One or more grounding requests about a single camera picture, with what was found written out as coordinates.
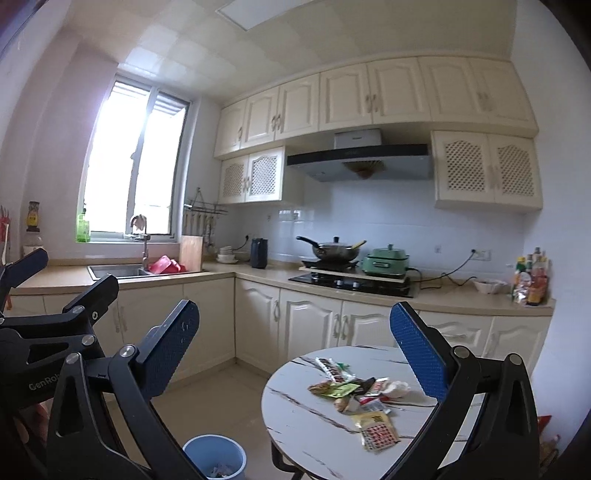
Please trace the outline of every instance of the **window frame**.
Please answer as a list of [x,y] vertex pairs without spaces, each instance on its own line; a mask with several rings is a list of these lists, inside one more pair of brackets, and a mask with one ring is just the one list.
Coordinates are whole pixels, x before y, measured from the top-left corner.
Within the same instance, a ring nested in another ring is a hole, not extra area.
[[[186,171],[187,165],[189,162],[189,154],[191,145],[193,143],[193,135],[190,132],[190,125],[191,125],[191,113],[194,108],[194,102],[184,95],[180,95],[178,92],[175,92],[173,89],[169,89],[163,85],[158,83],[149,82],[147,79],[142,78],[135,78],[133,75],[125,72],[125,73],[117,73],[111,83],[109,84],[109,89],[105,95],[103,103],[107,101],[113,91],[113,87],[116,82],[125,83],[131,86],[135,86],[141,89],[145,89],[149,91],[148,103],[146,105],[146,115],[144,118],[144,124],[142,126],[142,130],[138,136],[138,143],[135,152],[131,155],[131,160],[133,161],[132,170],[131,170],[131,177],[129,179],[129,192],[127,197],[127,208],[126,208],[126,216],[127,218],[131,219],[134,214],[134,207],[135,207],[135,192],[137,188],[137,180],[139,174],[139,163],[141,159],[141,155],[144,148],[144,140],[145,140],[145,133],[146,128],[148,125],[148,118],[154,109],[154,105],[156,103],[156,99],[158,94],[162,93],[163,95],[169,96],[183,102],[187,105],[187,110],[185,113],[185,117],[183,120],[183,127],[181,129],[181,138],[178,144],[177,149],[177,158],[174,167],[174,180],[173,180],[173,188],[171,191],[171,208],[169,211],[169,226],[170,232],[169,233],[155,233],[151,234],[152,242],[177,242],[179,232],[181,232],[182,226],[179,225],[177,221],[178,218],[181,218],[180,212],[183,210],[183,196],[184,196],[184,185],[183,179],[181,178],[180,173]],[[100,117],[99,115],[96,118],[95,122],[95,129],[98,124],[98,120]],[[90,160],[90,155],[92,153],[92,147],[95,139],[95,131],[92,133],[92,139],[89,143],[89,148],[87,149],[86,153],[86,162],[85,162],[85,170],[84,175],[82,177],[82,181],[80,184],[80,198],[79,198],[79,205],[78,211],[81,212],[84,206],[84,196],[86,191],[86,180],[87,180],[87,171],[88,171],[88,163]],[[129,223],[126,222],[125,225],[125,232],[103,232],[103,231],[91,231],[90,232],[90,242],[91,243],[103,243],[103,242],[123,242],[123,243],[133,243],[136,240],[131,237],[131,227]]]

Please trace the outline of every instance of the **tiled floor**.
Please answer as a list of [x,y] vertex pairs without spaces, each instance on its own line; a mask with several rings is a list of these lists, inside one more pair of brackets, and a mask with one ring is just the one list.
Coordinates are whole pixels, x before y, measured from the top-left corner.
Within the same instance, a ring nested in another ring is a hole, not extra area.
[[[224,435],[245,449],[248,480],[287,480],[291,474],[271,463],[271,444],[261,416],[266,382],[244,367],[232,365],[168,391],[152,403],[179,445],[205,433]],[[145,463],[116,402],[109,402],[109,409],[129,457]]]

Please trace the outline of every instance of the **ceiling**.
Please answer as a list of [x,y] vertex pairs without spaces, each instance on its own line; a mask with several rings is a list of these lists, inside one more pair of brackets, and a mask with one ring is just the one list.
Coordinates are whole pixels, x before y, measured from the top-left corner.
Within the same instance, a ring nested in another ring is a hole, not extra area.
[[68,27],[123,70],[224,102],[325,64],[409,50],[508,57],[516,0],[316,0],[249,31],[229,0],[73,0]]

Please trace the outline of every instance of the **trash can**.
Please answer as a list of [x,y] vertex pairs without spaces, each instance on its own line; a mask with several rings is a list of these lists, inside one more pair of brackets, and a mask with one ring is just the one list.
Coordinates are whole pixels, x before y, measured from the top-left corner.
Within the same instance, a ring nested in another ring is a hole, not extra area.
[[234,440],[221,435],[200,435],[189,440],[183,451],[209,479],[215,468],[228,468],[228,476],[218,477],[226,480],[246,480],[246,453]]

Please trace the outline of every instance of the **marble tabletop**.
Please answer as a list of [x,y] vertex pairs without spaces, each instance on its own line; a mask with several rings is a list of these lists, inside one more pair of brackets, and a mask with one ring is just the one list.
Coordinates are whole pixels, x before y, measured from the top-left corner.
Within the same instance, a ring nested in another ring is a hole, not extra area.
[[[333,401],[308,392],[307,387],[326,380],[314,363],[316,357],[350,365],[358,378],[389,377],[408,382],[411,391],[389,414],[401,441],[380,452],[368,452],[361,444],[353,420],[339,413]],[[442,462],[458,459],[482,405],[476,395],[456,440]],[[262,396],[262,416],[274,444],[293,464],[325,480],[379,480],[406,450],[433,408],[400,348],[340,346],[293,359],[277,370]]]

